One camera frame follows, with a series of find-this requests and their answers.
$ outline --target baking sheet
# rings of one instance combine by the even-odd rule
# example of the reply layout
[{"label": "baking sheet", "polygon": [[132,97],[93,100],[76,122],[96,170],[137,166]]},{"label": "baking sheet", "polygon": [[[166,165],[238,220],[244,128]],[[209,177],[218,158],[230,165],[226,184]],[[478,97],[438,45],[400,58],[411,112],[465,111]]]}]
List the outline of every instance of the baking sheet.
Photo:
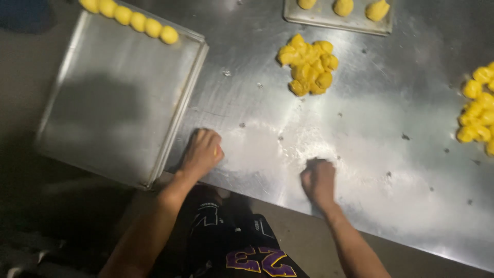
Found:
[{"label": "baking sheet", "polygon": [[83,11],[38,130],[43,155],[126,185],[150,188],[161,174],[209,47],[174,27],[165,45]]},{"label": "baking sheet", "polygon": [[393,29],[393,3],[389,12],[378,22],[368,19],[365,15],[367,5],[376,0],[354,0],[353,11],[346,17],[341,17],[333,11],[334,0],[318,0],[312,9],[304,10],[298,6],[297,0],[285,0],[283,16],[289,22],[329,27],[360,33],[387,36]]}]

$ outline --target floor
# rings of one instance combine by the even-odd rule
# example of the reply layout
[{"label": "floor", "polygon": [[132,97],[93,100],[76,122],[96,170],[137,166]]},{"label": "floor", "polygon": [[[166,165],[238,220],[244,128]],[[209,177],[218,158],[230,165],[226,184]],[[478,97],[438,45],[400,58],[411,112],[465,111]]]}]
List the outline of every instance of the floor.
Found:
[{"label": "floor", "polygon": [[[82,233],[88,240],[104,240],[123,231],[135,215],[132,211],[151,196],[33,152],[40,115],[79,13],[77,3],[53,0],[52,4],[57,19],[48,32],[34,36],[0,30],[0,228],[42,230],[60,238]],[[252,200],[252,209],[265,215],[282,249],[310,277],[344,277],[322,220],[258,200]],[[363,236],[395,278],[494,278],[435,255]]]}]

